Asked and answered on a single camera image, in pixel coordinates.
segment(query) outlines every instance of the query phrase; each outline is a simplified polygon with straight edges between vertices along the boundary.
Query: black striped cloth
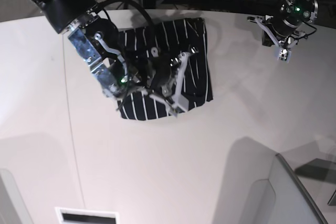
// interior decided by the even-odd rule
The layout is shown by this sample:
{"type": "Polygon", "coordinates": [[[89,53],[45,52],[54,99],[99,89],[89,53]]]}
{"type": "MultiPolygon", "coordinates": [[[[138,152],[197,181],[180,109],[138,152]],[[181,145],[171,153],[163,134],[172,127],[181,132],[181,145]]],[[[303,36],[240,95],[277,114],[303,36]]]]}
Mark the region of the black striped cloth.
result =
{"type": "MultiPolygon", "coordinates": [[[[155,25],[156,46],[162,51],[178,55],[194,46],[199,53],[189,58],[185,72],[182,95],[189,100],[189,110],[202,106],[213,99],[210,72],[207,65],[207,33],[205,21],[202,18],[185,18],[155,25]]],[[[145,51],[149,39],[147,27],[121,31],[120,43],[126,50],[145,51]]],[[[138,57],[151,57],[148,51],[138,57]]],[[[155,102],[141,92],[135,92],[126,98],[120,110],[124,119],[151,120],[169,116],[165,106],[155,102]]]]}

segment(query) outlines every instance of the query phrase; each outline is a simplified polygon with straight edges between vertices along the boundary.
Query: white table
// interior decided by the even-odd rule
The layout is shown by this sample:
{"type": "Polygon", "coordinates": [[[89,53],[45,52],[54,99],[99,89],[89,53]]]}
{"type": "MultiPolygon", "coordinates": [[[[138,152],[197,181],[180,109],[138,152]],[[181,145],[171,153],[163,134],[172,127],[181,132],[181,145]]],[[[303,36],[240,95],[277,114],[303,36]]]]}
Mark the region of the white table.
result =
{"type": "MultiPolygon", "coordinates": [[[[14,48],[22,48],[15,49],[17,61],[27,58],[20,50],[29,48],[31,64],[41,62],[38,71],[30,73],[31,79],[23,76],[24,83],[18,78],[19,71],[0,72],[2,80],[10,80],[6,85],[0,82],[8,94],[0,110],[7,108],[4,104],[13,104],[0,117],[0,167],[13,171],[35,224],[47,220],[55,224],[56,217],[48,216],[54,206],[117,211],[123,224],[239,223],[250,186],[268,177],[275,152],[304,146],[318,136],[335,135],[335,30],[319,27],[315,35],[294,48],[286,64],[274,59],[273,47],[261,45],[261,30],[247,22],[246,15],[173,10],[150,14],[160,20],[206,19],[214,100],[178,119],[121,119],[66,39],[63,62],[61,36],[53,34],[44,18],[0,25],[0,30],[6,31],[18,26],[10,37],[1,33],[0,41],[12,43],[2,45],[7,54],[14,44],[14,48]],[[23,24],[29,27],[25,35],[23,24]],[[19,44],[20,37],[27,44],[19,44]],[[37,117],[32,105],[42,117],[37,117]],[[36,170],[32,178],[19,165],[30,156],[14,159],[13,152],[7,151],[4,158],[2,150],[8,138],[21,139],[36,132],[53,136],[54,141],[42,141],[41,137],[43,147],[39,141],[34,145],[34,141],[24,140],[29,155],[41,152],[44,157],[36,159],[39,168],[36,163],[29,165],[36,170]],[[44,148],[55,152],[45,153],[44,148]],[[59,173],[47,172],[51,164],[59,173]],[[29,178],[33,183],[41,176],[49,177],[50,184],[41,183],[40,189],[47,191],[50,186],[55,191],[50,192],[46,204],[41,203],[41,193],[36,192],[32,199],[32,185],[25,182],[29,178]]],[[[110,15],[120,29],[142,22],[130,10],[110,15]]],[[[7,57],[6,61],[17,68],[7,57]]],[[[19,62],[20,69],[25,69],[22,60],[19,62]]],[[[17,141],[13,150],[21,146],[17,141]]],[[[328,216],[329,224],[335,223],[335,210],[329,209],[328,216]]]]}

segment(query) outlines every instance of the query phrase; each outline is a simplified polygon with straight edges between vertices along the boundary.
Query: table surface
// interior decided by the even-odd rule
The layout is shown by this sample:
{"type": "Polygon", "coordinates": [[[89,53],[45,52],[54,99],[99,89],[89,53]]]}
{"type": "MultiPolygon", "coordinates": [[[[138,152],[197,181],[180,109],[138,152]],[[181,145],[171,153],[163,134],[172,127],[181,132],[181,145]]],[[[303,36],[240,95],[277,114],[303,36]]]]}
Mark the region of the table surface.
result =
{"type": "MultiPolygon", "coordinates": [[[[13,173],[35,224],[56,223],[55,206],[117,211],[124,224],[239,223],[275,152],[293,166],[328,152],[335,30],[318,27],[286,64],[261,45],[246,15],[149,13],[157,22],[206,20],[214,100],[178,119],[121,119],[66,35],[62,43],[42,17],[0,24],[10,66],[0,72],[0,167],[13,173]],[[302,150],[312,144],[309,156],[302,150]]],[[[120,29],[144,24],[132,10],[109,14],[120,29]]],[[[323,204],[336,223],[336,210],[323,204]]]]}

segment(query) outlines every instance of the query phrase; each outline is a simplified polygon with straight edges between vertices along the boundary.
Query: striped shirt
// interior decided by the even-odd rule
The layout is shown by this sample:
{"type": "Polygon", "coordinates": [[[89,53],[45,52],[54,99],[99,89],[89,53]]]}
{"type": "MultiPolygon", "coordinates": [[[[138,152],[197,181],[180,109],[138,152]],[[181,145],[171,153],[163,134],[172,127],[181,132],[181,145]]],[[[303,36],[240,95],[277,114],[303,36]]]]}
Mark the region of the striped shirt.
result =
{"type": "MultiPolygon", "coordinates": [[[[198,53],[189,58],[182,95],[189,100],[189,110],[211,101],[213,94],[207,64],[207,33],[204,19],[186,18],[163,22],[155,25],[155,33],[156,45],[171,55],[177,56],[180,52],[188,51],[190,46],[198,49],[198,53]]],[[[144,51],[149,35],[147,27],[140,27],[121,31],[119,38],[126,50],[144,51]]],[[[151,54],[145,51],[137,57],[150,58],[151,54]]],[[[124,119],[141,121],[169,116],[163,104],[155,102],[141,92],[129,95],[120,113],[124,119]]]]}

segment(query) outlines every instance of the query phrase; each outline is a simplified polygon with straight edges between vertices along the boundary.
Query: black fabric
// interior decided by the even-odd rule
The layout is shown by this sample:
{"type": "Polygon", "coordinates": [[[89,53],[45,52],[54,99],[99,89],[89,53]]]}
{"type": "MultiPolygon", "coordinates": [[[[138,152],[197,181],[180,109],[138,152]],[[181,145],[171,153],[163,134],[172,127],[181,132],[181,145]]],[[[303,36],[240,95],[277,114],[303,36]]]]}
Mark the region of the black fabric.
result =
{"type": "MultiPolygon", "coordinates": [[[[189,110],[202,106],[213,99],[210,72],[207,66],[207,33],[202,18],[186,18],[163,22],[155,25],[156,45],[171,55],[178,55],[194,46],[199,53],[189,58],[185,72],[182,95],[189,100],[189,110]]],[[[146,51],[149,40],[147,27],[122,31],[120,41],[127,51],[141,51],[137,58],[151,57],[146,51]]],[[[124,119],[152,120],[169,116],[165,106],[155,102],[141,92],[135,92],[126,98],[120,110],[124,119]]]]}

